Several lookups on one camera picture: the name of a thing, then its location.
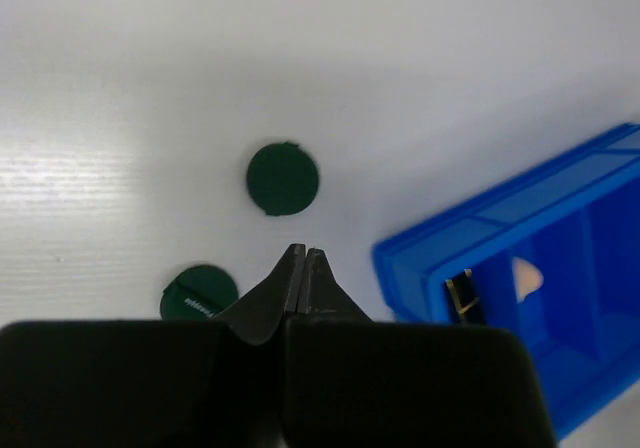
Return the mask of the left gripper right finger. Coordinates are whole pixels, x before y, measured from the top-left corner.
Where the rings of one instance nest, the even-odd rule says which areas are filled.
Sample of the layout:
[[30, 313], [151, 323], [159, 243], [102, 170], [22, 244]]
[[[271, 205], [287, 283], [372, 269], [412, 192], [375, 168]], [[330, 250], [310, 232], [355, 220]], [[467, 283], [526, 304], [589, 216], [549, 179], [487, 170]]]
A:
[[292, 447], [553, 447], [527, 350], [486, 326], [376, 323], [305, 260], [284, 329], [284, 436]]

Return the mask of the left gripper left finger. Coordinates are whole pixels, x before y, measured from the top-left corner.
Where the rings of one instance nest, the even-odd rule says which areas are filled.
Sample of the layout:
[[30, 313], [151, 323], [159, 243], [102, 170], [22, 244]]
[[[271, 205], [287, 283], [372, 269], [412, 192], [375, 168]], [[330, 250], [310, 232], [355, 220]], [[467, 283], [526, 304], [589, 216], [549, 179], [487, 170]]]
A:
[[281, 388], [280, 328], [305, 249], [210, 321], [26, 321], [1, 331], [5, 447], [241, 440]]

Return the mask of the black gold lipstick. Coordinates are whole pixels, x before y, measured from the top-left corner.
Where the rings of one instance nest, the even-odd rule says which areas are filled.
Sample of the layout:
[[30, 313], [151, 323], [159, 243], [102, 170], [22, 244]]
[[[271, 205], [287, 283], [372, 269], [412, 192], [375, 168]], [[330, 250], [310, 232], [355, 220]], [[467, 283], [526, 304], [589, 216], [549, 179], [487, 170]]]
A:
[[465, 269], [446, 279], [444, 290], [451, 321], [458, 325], [485, 325], [481, 300], [473, 283], [472, 271]]

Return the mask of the beige makeup sponge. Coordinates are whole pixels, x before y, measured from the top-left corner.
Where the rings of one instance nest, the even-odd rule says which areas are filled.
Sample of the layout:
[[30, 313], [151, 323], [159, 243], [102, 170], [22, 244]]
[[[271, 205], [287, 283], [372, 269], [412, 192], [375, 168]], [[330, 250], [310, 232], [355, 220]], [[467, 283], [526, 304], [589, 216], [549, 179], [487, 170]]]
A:
[[518, 302], [523, 302], [544, 283], [542, 272], [529, 261], [519, 257], [512, 259], [512, 273]]

